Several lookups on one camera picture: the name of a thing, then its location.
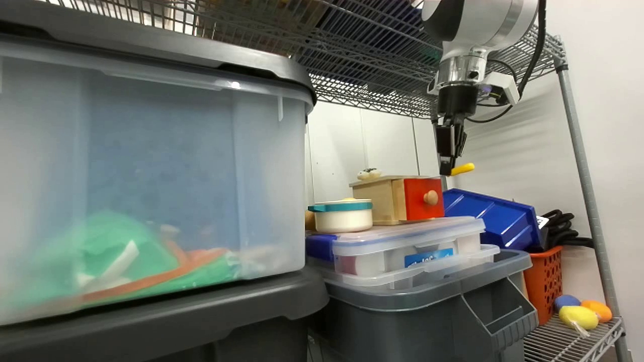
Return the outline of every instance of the plastic container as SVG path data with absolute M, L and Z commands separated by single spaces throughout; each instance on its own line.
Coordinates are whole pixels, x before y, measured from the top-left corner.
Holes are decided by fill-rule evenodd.
M 353 232 L 374 225 L 372 203 L 369 198 L 315 203 L 308 208 L 314 213 L 315 230 L 320 232 Z
M 511 276 L 529 268 L 522 252 L 495 264 L 424 280 L 408 289 L 355 289 L 327 282 L 333 301 L 314 316 L 323 362 L 524 359 L 522 340 L 537 325 Z
M 327 303 L 303 270 L 154 303 L 101 308 L 72 320 L 0 330 L 1 362 L 301 362 L 308 318 Z
M 555 312 L 555 299 L 562 295 L 562 254 L 553 248 L 543 254 L 529 254 L 531 268 L 525 270 L 525 289 L 529 301 L 537 308 L 540 323 L 548 323 Z
M 39 2 L 0 20 L 39 27 L 0 26 L 0 325 L 303 268 L 298 65 Z
M 474 217 L 374 226 L 362 232 L 308 236 L 308 256 L 325 277 L 353 287 L 400 287 L 418 274 L 441 274 L 492 262 L 495 246 L 476 241 Z
M 463 188 L 443 193 L 445 214 L 471 214 L 485 221 L 483 243 L 503 250 L 531 250 L 541 246 L 537 213 L 534 207 Z

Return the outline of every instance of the metal wire shelving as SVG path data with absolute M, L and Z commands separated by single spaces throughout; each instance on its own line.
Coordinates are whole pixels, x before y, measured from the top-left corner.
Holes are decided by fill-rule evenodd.
M 619 318 L 600 325 L 590 337 L 551 320 L 525 337 L 525 362 L 600 362 L 621 336 Z
M 429 119 L 427 84 L 441 45 L 417 0 L 42 0 L 172 32 L 298 58 L 320 101 Z M 537 29 L 499 54 L 522 76 Z M 548 35 L 534 76 L 553 70 L 562 42 Z

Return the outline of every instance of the bin lid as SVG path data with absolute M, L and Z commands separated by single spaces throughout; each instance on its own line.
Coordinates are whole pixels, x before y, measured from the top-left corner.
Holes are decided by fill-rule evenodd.
M 1 0 L 0 32 L 285 81 L 303 86 L 315 101 L 308 72 L 291 58 L 39 0 Z
M 479 289 L 493 282 L 522 274 L 531 268 L 529 254 L 503 250 L 495 256 L 493 264 L 469 268 L 436 280 L 431 274 L 417 277 L 412 287 L 390 289 L 390 287 L 348 287 L 327 280 L 327 294 L 335 299 L 351 303 L 371 312 L 410 312 L 441 303 L 450 298 L 458 298 L 467 292 Z
M 303 270 L 0 327 L 0 359 L 157 359 L 265 320 L 301 320 L 325 303 L 321 277 Z
M 438 217 L 422 223 L 374 226 L 360 232 L 338 232 L 335 256 L 369 256 L 412 246 L 436 246 L 467 236 L 483 232 L 485 225 L 474 217 Z
M 372 208 L 371 198 L 340 198 L 327 203 L 314 203 L 308 207 L 314 213 L 338 213 L 338 211 L 366 211 Z

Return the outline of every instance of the blue bin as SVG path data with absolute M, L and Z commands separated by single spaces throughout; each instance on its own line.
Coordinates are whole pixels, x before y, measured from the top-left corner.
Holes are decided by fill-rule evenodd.
M 473 214 L 485 221 L 483 243 L 495 243 L 503 250 L 541 250 L 534 207 L 463 188 L 449 188 L 443 198 L 445 214 Z
M 305 236 L 305 256 L 335 262 L 335 241 L 338 239 L 336 232 L 310 232 Z

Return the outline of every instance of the orange box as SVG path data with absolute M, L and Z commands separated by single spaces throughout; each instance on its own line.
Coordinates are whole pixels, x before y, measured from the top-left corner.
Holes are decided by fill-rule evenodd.
M 371 198 L 374 225 L 445 217 L 443 183 L 435 176 L 378 176 L 351 184 L 357 198 Z
M 531 268 L 524 274 L 527 299 L 537 308 L 540 323 L 555 316 L 555 299 L 562 295 L 562 252 L 551 248 L 543 254 L 529 254 Z

